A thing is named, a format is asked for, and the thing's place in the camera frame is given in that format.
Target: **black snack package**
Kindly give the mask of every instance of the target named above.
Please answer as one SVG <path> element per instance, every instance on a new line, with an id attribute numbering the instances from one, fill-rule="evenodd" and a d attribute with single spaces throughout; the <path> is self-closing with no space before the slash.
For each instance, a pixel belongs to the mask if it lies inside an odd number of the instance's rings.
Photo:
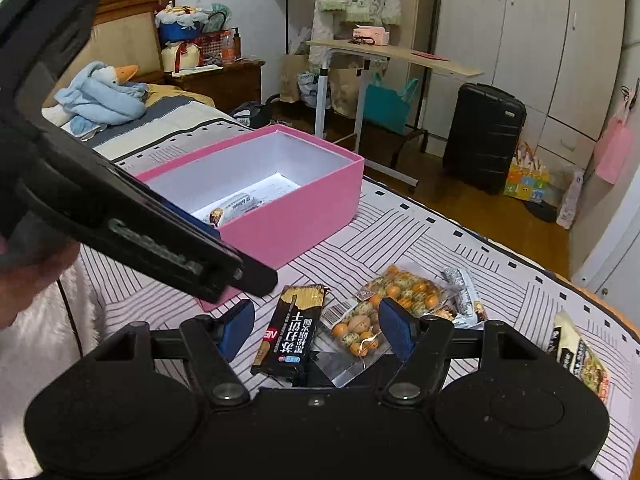
<path id="1" fill-rule="evenodd" d="M 262 373 L 294 384 L 302 380 L 326 291 L 324 285 L 283 289 L 251 366 L 253 375 Z"/>

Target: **barcode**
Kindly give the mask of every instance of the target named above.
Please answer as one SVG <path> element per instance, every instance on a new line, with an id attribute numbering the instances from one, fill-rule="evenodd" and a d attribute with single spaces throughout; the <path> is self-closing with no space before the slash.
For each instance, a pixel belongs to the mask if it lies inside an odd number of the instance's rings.
<path id="1" fill-rule="evenodd" d="M 338 322 L 344 317 L 344 315 L 350 311 L 357 303 L 341 303 L 338 300 L 333 300 L 322 311 L 321 321 L 329 330 L 331 330 Z"/>

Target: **orange bottle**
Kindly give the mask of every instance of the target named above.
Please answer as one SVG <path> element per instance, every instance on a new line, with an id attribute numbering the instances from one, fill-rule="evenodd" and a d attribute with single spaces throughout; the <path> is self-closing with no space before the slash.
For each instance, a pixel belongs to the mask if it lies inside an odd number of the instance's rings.
<path id="1" fill-rule="evenodd" d="M 222 64 L 231 64 L 236 61 L 236 48 L 234 37 L 230 30 L 222 33 Z"/>

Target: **pink bag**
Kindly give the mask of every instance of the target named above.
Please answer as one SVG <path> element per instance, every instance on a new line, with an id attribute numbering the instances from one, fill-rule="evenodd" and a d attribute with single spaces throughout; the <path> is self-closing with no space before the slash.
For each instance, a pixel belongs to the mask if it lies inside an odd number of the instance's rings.
<path id="1" fill-rule="evenodd" d="M 631 95 L 628 101 L 620 103 L 618 110 L 609 119 L 606 129 L 593 150 L 596 175 L 610 184 L 615 184 L 618 180 L 626 154 L 633 142 L 633 133 L 626 126 L 629 115 L 628 104 L 632 99 Z"/>

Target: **white wardrobe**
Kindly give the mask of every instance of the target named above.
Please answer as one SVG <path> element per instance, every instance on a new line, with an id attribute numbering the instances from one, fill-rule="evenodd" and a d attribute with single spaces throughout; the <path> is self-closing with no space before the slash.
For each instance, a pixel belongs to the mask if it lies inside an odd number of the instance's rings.
<path id="1" fill-rule="evenodd" d="M 436 54 L 484 71 L 522 101 L 525 140 L 552 170 L 586 168 L 618 70 L 625 0 L 442 0 Z M 431 75 L 422 127 L 444 153 L 455 79 Z"/>

